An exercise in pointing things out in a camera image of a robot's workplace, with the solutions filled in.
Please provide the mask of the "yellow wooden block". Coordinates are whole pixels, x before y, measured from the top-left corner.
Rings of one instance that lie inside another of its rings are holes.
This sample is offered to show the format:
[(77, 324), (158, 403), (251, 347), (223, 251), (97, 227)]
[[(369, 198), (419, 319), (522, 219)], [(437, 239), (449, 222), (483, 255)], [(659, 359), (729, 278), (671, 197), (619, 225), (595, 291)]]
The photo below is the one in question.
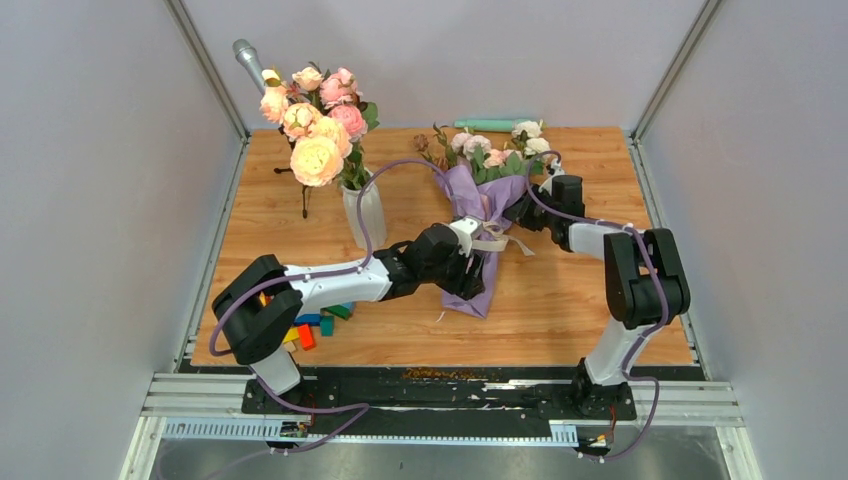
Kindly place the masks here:
[(299, 337), (299, 329), (297, 327), (292, 327), (287, 331), (286, 335), (284, 336), (283, 343), (287, 344), (295, 342), (299, 339)]

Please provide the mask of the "peach pink rose bunch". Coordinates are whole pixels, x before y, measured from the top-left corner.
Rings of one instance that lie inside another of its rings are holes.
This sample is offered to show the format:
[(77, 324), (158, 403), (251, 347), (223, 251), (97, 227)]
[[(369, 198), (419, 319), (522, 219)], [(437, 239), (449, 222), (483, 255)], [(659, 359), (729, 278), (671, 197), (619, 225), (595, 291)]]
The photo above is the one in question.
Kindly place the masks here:
[(299, 183), (323, 187), (336, 181), (352, 191), (365, 185), (371, 174), (362, 141), (379, 126), (379, 110), (363, 99), (351, 70), (321, 71), (311, 63), (287, 81), (274, 68), (262, 69), (260, 85), (260, 112), (288, 139), (289, 168)]

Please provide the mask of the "purple flower bouquet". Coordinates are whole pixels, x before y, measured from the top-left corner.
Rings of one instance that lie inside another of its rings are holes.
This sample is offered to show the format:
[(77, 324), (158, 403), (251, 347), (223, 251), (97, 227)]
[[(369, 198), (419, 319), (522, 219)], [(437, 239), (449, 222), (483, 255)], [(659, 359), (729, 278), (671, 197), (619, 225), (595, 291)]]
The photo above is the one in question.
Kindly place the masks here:
[[(519, 123), (501, 148), (474, 132), (462, 130), (452, 136), (434, 126), (430, 136), (418, 134), (412, 140), (416, 153), (439, 168), (443, 175), (437, 179), (457, 211), (482, 222), (498, 223), (506, 232), (511, 222), (505, 218), (506, 209), (526, 192), (526, 176), (542, 171), (542, 161), (532, 158), (547, 151), (549, 142), (542, 137), (543, 124), (536, 121)], [(444, 307), (474, 317), (489, 314), (495, 294), (498, 262), (501, 252), (483, 252), (485, 291), (471, 300), (454, 295), (442, 297)]]

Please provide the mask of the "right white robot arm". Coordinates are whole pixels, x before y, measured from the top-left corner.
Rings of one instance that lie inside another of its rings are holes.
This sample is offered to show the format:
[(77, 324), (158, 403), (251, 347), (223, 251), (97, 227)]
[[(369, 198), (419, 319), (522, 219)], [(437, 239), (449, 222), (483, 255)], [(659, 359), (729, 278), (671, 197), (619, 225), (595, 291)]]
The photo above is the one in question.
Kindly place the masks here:
[(627, 398), (631, 369), (650, 338), (687, 312), (691, 293), (673, 233), (639, 230), (585, 215), (583, 180), (555, 174), (532, 184), (504, 215), (530, 231), (548, 230), (564, 251), (604, 264), (610, 319), (595, 348), (583, 358), (566, 399), (584, 417), (612, 413)]

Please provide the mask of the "silver microphone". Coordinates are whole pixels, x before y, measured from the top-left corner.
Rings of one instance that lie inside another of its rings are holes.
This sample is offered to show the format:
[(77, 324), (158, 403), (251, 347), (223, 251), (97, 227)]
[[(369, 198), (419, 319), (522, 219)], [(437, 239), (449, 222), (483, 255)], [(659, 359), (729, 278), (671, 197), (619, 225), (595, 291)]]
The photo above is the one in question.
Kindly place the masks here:
[(238, 39), (233, 42), (232, 50), (237, 62), (245, 69), (258, 91), (264, 94), (266, 84), (262, 76), (263, 65), (256, 49), (247, 40)]

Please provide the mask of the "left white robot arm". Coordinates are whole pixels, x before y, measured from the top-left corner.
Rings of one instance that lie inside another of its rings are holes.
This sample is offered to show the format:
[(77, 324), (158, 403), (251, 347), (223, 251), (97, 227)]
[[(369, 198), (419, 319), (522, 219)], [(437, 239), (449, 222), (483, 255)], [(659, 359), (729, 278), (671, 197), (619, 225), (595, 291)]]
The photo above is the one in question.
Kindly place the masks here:
[(347, 302), (405, 297), (423, 284), (473, 298), (484, 290), (483, 257), (472, 249), (482, 229), (472, 217), (434, 224), (413, 241), (334, 265), (285, 266), (273, 254), (260, 256), (214, 299), (216, 331), (224, 334), (237, 363), (269, 387), (271, 404), (296, 412), (307, 389), (282, 344), (297, 317)]

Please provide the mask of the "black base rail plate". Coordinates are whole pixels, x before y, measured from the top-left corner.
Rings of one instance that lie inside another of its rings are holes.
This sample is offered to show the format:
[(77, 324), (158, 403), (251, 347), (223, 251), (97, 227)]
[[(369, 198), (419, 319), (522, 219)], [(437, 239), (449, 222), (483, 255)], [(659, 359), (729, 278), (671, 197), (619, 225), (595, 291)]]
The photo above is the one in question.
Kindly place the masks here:
[(618, 410), (578, 415), (566, 399), (574, 366), (304, 367), (282, 399), (310, 410), (310, 432), (386, 437), (541, 437), (551, 420), (641, 421), (631, 391)]

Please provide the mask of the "cream printed ribbon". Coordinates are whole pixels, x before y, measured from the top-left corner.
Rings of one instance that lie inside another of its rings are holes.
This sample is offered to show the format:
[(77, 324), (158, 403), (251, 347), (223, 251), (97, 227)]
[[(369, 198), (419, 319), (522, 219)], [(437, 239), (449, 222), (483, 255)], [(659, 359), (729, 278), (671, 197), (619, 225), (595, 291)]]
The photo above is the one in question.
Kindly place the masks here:
[(481, 236), (472, 241), (472, 249), (483, 252), (503, 252), (510, 243), (516, 244), (524, 256), (534, 256), (535, 252), (522, 240), (508, 234), (498, 223), (482, 223)]

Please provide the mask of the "red orange wooden block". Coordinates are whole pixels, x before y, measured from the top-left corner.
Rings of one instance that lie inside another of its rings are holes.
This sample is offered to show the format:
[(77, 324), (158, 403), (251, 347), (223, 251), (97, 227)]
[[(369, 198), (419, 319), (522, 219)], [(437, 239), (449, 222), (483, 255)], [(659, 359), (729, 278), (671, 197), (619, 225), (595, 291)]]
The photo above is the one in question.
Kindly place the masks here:
[(308, 324), (299, 325), (297, 327), (297, 331), (301, 348), (305, 351), (312, 350), (316, 346), (315, 337), (312, 333), (312, 327)]

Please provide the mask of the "mint green microphone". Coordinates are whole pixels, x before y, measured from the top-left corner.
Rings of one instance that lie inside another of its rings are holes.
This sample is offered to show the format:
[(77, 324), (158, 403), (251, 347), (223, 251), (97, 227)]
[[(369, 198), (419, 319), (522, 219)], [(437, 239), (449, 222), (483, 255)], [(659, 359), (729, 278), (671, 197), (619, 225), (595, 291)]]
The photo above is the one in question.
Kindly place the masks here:
[(525, 119), (458, 119), (452, 126), (468, 132), (509, 133)]

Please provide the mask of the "green blue wooden block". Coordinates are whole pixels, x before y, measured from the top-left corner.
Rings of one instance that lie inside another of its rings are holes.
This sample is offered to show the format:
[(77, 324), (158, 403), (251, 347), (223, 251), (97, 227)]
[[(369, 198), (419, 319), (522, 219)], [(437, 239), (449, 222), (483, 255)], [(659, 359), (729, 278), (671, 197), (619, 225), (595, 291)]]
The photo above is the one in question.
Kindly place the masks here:
[(322, 312), (325, 315), (331, 315), (343, 320), (349, 320), (355, 311), (355, 303), (354, 302), (346, 302), (342, 304), (336, 304), (324, 307)]

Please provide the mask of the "teal wooden block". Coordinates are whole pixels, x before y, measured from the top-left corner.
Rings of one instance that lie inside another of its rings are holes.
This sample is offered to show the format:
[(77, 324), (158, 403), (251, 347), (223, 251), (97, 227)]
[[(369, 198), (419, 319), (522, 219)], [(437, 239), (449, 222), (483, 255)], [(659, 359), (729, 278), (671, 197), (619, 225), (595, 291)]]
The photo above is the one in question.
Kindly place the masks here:
[(319, 323), (320, 334), (322, 337), (332, 337), (335, 332), (335, 317), (322, 316)]

